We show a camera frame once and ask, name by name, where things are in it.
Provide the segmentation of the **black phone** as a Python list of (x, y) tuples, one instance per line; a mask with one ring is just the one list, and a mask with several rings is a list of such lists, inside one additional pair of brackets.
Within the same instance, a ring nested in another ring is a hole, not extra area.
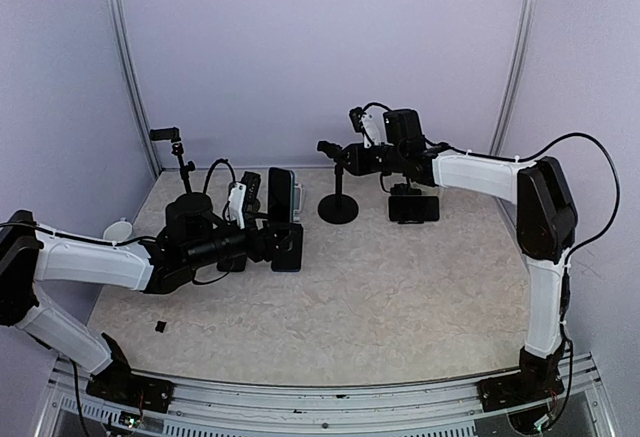
[(238, 273), (245, 270), (246, 264), (247, 257), (238, 256), (235, 258), (218, 261), (216, 264), (216, 269), (218, 272), (222, 273)]
[(275, 238), (271, 270), (299, 272), (302, 267), (303, 227), (299, 223), (280, 223), (271, 232)]

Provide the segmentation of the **black tall stand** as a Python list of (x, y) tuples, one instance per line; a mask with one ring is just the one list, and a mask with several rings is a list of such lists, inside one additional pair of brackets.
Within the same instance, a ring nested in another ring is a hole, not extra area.
[(333, 225), (343, 225), (356, 219), (359, 207), (354, 198), (343, 193), (343, 176), (346, 161), (338, 144), (319, 141), (317, 150), (334, 161), (334, 193), (326, 195), (318, 204), (319, 217)]
[(177, 219), (179, 216), (205, 215), (212, 210), (212, 203), (209, 197), (202, 192), (195, 192), (190, 182), (190, 173), (195, 170), (192, 161), (184, 160), (184, 147), (182, 144), (180, 130), (177, 127), (151, 129), (150, 139), (153, 142), (170, 141), (171, 154), (174, 155), (179, 164), (179, 175), (184, 186), (184, 193), (168, 206), (171, 218)]

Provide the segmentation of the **black phone landscape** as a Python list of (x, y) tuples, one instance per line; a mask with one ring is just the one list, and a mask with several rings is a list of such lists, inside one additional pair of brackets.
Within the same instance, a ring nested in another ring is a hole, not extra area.
[(439, 198), (426, 195), (392, 195), (388, 197), (389, 220), (400, 224), (437, 222)]

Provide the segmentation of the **silver folding phone stand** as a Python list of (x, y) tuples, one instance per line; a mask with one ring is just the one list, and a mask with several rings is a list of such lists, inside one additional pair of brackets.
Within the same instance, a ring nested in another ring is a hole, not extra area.
[(304, 205), (304, 187), (300, 183), (294, 185), (292, 221), (299, 222)]

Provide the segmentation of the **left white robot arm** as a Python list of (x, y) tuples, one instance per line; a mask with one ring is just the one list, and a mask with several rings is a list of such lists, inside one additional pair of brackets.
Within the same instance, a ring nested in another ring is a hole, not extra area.
[(246, 185), (229, 190), (229, 216), (213, 211), (206, 191), (187, 187), (167, 205), (156, 237), (96, 240), (37, 224), (15, 212), (1, 226), (1, 323), (16, 327), (70, 358), (121, 402), (133, 400), (140, 381), (117, 342), (97, 334), (53, 302), (48, 281), (96, 283), (167, 295), (194, 280), (199, 269), (247, 257), (270, 261), (282, 242), (270, 224), (245, 210)]

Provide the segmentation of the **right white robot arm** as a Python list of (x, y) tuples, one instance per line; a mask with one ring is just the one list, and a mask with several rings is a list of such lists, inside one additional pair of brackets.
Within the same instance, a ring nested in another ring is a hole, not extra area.
[(530, 276), (530, 315), (511, 390), (520, 400), (535, 399), (555, 379), (569, 341), (570, 263), (586, 245), (575, 240), (578, 213), (560, 162), (545, 149), (508, 158), (432, 142), (412, 109), (384, 110), (383, 142), (373, 139), (365, 108), (352, 109), (349, 117), (362, 142), (318, 148), (350, 174), (398, 173), (421, 185), (478, 192), (515, 206), (517, 243)]

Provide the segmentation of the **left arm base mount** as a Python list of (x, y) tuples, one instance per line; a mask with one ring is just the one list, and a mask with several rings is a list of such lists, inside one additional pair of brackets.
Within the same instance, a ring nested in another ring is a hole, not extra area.
[(94, 378), (87, 384), (86, 392), (108, 402), (165, 414), (173, 396), (174, 384), (168, 380), (132, 374), (124, 380), (109, 383)]

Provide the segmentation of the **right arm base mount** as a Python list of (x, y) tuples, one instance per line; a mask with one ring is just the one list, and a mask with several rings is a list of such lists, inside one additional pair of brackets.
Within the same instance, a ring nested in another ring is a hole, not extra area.
[(559, 377), (546, 383), (526, 383), (521, 373), (482, 379), (477, 383), (484, 412), (503, 410), (562, 394), (564, 384)]

